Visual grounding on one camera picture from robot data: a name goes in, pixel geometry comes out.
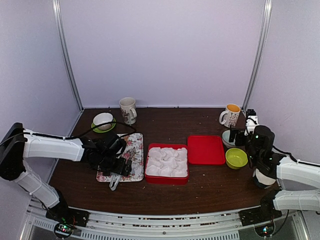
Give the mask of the metal tongs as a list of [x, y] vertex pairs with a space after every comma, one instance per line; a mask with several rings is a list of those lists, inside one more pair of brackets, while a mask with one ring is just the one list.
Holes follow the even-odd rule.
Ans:
[[[122, 171], [122, 173], [125, 173], [126, 174], [126, 177], [131, 173], [132, 171], [132, 161], [135, 157], [135, 154], [136, 154], [136, 148], [134, 147], [131, 152], [130, 152], [130, 156], [129, 158], [125, 161], [125, 164], [124, 164], [124, 170]], [[109, 183], [109, 188], [111, 191], [115, 191], [119, 182], [120, 182], [120, 179], [121, 179], [122, 175], [118, 174], [118, 173], [112, 173], [111, 174], [111, 180], [110, 180], [110, 183]]]

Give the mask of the red box lid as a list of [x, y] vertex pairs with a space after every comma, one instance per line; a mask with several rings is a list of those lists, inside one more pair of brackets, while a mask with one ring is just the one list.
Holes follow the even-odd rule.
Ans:
[[191, 165], [220, 166], [226, 162], [224, 145], [217, 135], [190, 135], [187, 152]]

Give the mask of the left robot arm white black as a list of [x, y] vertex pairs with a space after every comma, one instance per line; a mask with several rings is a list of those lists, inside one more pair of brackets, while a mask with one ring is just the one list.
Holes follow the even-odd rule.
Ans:
[[104, 138], [90, 139], [80, 136], [56, 136], [25, 129], [14, 123], [0, 143], [0, 177], [14, 181], [30, 195], [38, 198], [45, 209], [61, 222], [72, 218], [62, 193], [43, 182], [25, 161], [26, 158], [53, 158], [88, 163], [95, 170], [128, 176], [131, 161], [123, 158], [126, 141], [109, 132]]

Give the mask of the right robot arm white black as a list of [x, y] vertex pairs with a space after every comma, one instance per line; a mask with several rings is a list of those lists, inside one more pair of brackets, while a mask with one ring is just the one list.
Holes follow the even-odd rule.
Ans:
[[283, 210], [320, 210], [320, 166], [298, 160], [289, 152], [274, 147], [275, 134], [265, 125], [230, 129], [229, 140], [244, 147], [247, 159], [254, 167], [253, 180], [262, 189], [276, 181], [292, 181], [311, 187], [310, 190], [270, 191], [260, 200], [256, 210], [259, 220], [266, 221]]

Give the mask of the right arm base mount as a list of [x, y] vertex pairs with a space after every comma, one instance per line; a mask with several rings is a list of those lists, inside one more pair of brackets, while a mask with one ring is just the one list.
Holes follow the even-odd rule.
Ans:
[[260, 206], [238, 212], [243, 227], [254, 225], [255, 233], [259, 237], [268, 238], [276, 233], [274, 220], [283, 213], [276, 210], [273, 200], [279, 190], [271, 190], [260, 200]]

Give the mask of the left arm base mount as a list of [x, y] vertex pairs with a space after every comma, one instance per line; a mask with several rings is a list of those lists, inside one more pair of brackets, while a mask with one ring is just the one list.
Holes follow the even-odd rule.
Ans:
[[46, 210], [45, 217], [55, 220], [57, 224], [53, 228], [53, 233], [58, 239], [65, 240], [70, 237], [77, 227], [86, 227], [90, 213], [86, 210], [70, 208], [62, 193], [57, 190], [59, 202], [49, 208], [41, 203]]

